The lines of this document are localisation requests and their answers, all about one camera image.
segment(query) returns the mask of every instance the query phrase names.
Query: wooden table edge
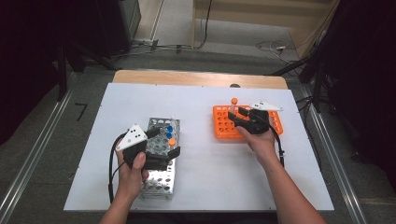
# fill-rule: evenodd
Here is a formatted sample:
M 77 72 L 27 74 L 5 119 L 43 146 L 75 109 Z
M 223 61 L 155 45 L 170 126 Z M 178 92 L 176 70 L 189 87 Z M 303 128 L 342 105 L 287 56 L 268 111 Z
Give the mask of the wooden table edge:
M 210 72 L 179 72 L 160 70 L 120 70 L 113 78 L 114 83 L 157 84 L 230 87 L 287 90 L 283 77 L 262 75 L 239 75 Z

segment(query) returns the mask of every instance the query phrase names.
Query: hand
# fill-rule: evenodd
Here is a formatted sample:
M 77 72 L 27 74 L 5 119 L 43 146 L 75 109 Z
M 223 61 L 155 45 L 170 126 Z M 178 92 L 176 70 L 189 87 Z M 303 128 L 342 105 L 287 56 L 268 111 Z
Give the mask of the hand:
M 264 166 L 271 160 L 277 160 L 275 138 L 271 130 L 262 134 L 251 134 L 245 128 L 238 126 L 236 130 L 245 137 L 248 146 L 255 152 L 257 161 Z
M 122 151 L 116 151 L 119 166 L 124 162 Z M 133 167 L 130 169 L 125 163 L 119 169 L 119 188 L 117 194 L 121 195 L 122 198 L 127 198 L 131 202 L 139 195 L 141 184 L 143 180 L 149 177 L 147 170 L 142 170 L 146 163 L 146 154 L 140 152 L 134 158 Z

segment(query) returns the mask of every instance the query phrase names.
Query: black stand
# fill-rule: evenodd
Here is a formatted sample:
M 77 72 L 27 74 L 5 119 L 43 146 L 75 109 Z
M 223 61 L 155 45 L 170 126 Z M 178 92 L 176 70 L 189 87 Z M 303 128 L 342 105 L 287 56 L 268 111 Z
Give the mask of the black stand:
M 108 63 L 94 52 L 86 49 L 80 45 L 77 41 L 63 40 L 58 43 L 58 74 L 59 74 L 59 96 L 58 101 L 61 101 L 67 92 L 67 74 L 66 74 L 66 59 L 69 61 L 73 71 L 84 72 L 85 63 L 81 59 L 81 54 L 87 55 L 97 63 L 104 66 L 106 69 L 111 71 L 118 71 L 122 68 L 116 67 L 111 63 Z

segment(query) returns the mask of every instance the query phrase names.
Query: left hand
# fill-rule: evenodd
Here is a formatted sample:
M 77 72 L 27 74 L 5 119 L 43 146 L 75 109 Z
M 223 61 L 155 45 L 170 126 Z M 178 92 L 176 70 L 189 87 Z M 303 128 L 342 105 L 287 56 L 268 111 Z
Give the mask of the left hand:
M 124 162 L 122 151 L 116 151 L 119 166 Z M 140 152 L 134 158 L 132 169 L 125 163 L 119 169 L 119 188 L 117 195 L 122 195 L 123 198 L 128 198 L 131 202 L 139 195 L 141 184 L 143 180 L 149 177 L 149 172 L 143 170 L 146 163 L 146 154 Z

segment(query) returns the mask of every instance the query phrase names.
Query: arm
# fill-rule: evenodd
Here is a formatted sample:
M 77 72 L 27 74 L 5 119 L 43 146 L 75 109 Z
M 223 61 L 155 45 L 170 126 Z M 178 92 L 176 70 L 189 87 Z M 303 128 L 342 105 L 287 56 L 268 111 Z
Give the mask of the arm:
M 123 163 L 122 152 L 116 151 L 119 165 Z M 141 152 L 134 159 L 132 169 L 128 165 L 123 164 L 119 169 L 119 188 L 113 203 L 110 205 L 105 215 L 100 221 L 105 223 L 122 223 L 126 222 L 129 210 L 131 209 L 134 199 L 139 195 L 141 183 L 143 179 L 149 177 L 146 170 L 142 170 L 146 162 L 146 154 Z
M 280 164 L 271 131 L 252 135 L 242 127 L 236 129 L 247 139 L 247 144 L 254 150 L 257 161 L 267 174 L 279 223 L 326 223 Z

